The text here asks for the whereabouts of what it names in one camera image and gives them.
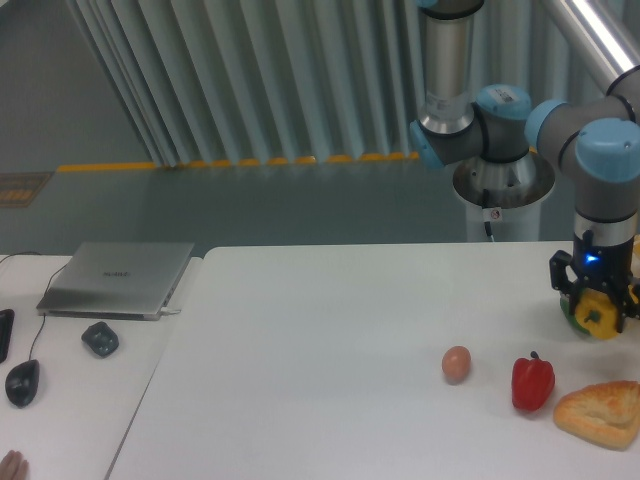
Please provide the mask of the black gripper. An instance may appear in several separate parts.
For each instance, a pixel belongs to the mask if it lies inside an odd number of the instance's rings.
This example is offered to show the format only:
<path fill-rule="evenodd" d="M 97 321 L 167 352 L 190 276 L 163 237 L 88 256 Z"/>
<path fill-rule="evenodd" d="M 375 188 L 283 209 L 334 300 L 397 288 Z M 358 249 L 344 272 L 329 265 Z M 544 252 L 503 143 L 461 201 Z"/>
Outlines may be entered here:
<path fill-rule="evenodd" d="M 612 329 L 620 334 L 626 319 L 639 318 L 639 278 L 632 274 L 634 239 L 604 245 L 591 233 L 575 235 L 573 250 L 558 250 L 549 260 L 551 287 L 569 299 L 576 320 L 577 305 L 585 288 L 607 293 Z"/>

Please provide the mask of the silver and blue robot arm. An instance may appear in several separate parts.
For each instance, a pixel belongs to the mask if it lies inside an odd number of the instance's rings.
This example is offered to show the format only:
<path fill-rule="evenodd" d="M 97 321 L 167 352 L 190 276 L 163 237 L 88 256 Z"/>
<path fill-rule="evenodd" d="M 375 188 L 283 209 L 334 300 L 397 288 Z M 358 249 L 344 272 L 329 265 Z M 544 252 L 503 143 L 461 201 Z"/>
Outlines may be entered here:
<path fill-rule="evenodd" d="M 603 92 L 591 104 L 533 106 L 509 85 L 468 89 L 478 1 L 421 1 L 426 100 L 410 126 L 420 159 L 457 164 L 455 188 L 485 215 L 541 200 L 556 173 L 575 188 L 573 249 L 550 259 L 550 282 L 579 331 L 613 338 L 639 314 L 632 258 L 639 217 L 639 47 L 600 1 L 545 9 Z"/>

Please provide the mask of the person's bare hand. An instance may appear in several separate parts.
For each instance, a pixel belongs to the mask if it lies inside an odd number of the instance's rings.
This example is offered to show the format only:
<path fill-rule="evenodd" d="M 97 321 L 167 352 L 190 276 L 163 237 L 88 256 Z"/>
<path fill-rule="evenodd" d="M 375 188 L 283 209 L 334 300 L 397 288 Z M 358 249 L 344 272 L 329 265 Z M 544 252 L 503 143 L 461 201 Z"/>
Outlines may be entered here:
<path fill-rule="evenodd" d="M 26 480 L 29 463 L 19 451 L 10 450 L 0 463 L 0 480 Z"/>

